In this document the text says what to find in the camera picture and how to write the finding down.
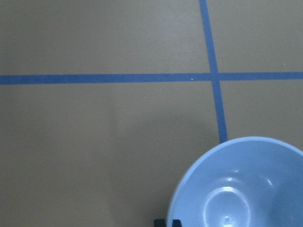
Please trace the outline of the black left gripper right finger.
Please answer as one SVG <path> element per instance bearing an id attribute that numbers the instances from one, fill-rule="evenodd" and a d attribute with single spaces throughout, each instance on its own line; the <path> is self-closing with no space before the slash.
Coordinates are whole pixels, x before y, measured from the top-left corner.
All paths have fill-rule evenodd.
<path id="1" fill-rule="evenodd" d="M 181 220 L 179 220 L 179 219 L 174 219 L 174 220 L 172 221 L 172 227 L 182 227 Z"/>

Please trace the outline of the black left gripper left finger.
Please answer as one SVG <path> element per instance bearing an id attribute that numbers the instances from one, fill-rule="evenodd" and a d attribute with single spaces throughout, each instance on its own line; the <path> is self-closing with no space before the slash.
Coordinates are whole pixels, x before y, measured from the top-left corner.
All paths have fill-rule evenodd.
<path id="1" fill-rule="evenodd" d="M 154 222 L 154 227 L 166 227 L 166 220 L 165 219 L 155 219 Z"/>

